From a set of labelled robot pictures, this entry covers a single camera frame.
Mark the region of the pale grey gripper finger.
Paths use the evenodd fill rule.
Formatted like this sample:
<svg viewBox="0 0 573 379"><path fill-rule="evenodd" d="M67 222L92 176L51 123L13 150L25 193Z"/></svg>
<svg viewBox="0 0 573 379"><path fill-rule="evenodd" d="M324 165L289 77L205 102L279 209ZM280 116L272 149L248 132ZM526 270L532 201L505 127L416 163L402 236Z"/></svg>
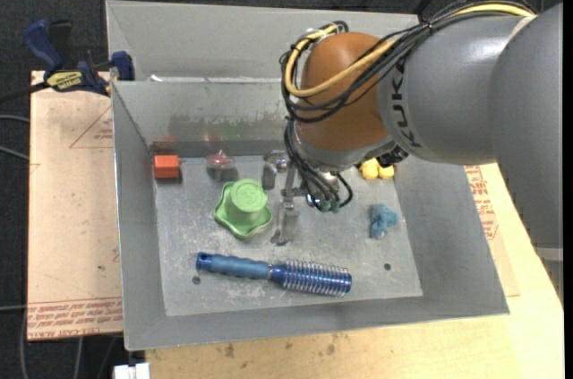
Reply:
<svg viewBox="0 0 573 379"><path fill-rule="evenodd" d="M293 241L300 212L296 207L286 209L286 241Z"/></svg>
<svg viewBox="0 0 573 379"><path fill-rule="evenodd" d="M273 245L285 245L287 243L287 235L285 232L284 218L285 218L285 208L283 205L279 205L275 211L275 229L274 233L270 239Z"/></svg>

